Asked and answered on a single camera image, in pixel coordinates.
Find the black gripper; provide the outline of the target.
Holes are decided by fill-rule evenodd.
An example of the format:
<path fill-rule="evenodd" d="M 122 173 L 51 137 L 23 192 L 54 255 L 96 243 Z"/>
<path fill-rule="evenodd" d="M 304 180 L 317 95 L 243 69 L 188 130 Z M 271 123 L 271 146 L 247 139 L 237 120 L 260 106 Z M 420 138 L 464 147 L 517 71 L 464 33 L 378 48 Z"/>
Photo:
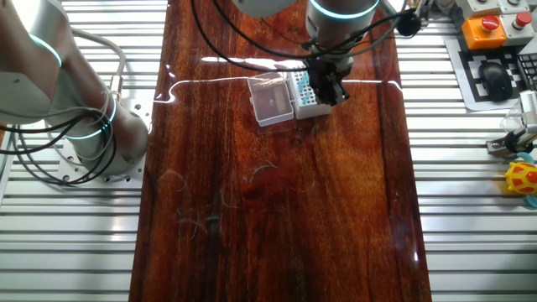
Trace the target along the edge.
<path fill-rule="evenodd" d="M 310 86 L 315 86 L 315 93 L 320 102 L 339 105 L 349 98 L 342 80 L 351 73 L 352 66 L 352 58 L 326 60 L 319 57 L 307 60 Z"/>

